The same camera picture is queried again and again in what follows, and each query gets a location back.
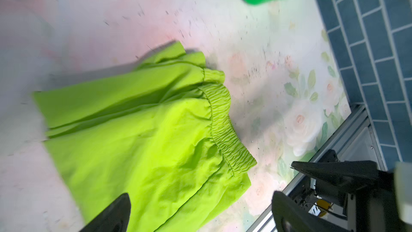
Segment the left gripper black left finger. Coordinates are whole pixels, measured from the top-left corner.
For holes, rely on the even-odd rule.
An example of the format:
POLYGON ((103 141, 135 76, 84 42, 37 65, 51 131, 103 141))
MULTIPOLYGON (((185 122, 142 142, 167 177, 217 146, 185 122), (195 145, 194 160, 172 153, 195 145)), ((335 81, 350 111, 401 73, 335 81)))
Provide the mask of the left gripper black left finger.
POLYGON ((116 198, 80 232, 126 232, 132 205, 128 193, 116 198))

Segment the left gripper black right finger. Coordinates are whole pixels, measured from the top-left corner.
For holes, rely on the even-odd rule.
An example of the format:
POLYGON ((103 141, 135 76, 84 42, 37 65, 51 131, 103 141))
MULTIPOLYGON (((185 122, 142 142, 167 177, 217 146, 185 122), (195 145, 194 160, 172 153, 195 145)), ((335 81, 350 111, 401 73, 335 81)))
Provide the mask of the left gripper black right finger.
POLYGON ((279 232, 345 232, 346 229, 302 209, 281 191, 275 191, 271 211, 279 232))

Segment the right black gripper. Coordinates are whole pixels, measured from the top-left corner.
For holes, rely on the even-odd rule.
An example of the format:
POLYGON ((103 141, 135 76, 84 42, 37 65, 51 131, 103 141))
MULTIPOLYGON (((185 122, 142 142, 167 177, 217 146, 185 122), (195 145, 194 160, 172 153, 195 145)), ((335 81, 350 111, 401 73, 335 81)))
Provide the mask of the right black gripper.
POLYGON ((394 172, 378 169, 373 161, 293 162, 291 167, 310 179, 317 195, 347 193, 350 232, 410 232, 400 219, 394 172))

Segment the lime green shorts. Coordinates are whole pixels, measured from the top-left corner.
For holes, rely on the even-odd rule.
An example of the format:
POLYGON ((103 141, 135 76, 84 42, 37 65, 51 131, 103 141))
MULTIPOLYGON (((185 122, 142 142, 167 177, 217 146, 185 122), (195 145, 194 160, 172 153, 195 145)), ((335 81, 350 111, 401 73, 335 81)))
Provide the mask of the lime green shorts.
POLYGON ((45 147, 85 222, 122 194, 130 232, 195 232, 249 189, 225 74, 173 43, 134 70, 40 91, 45 147))

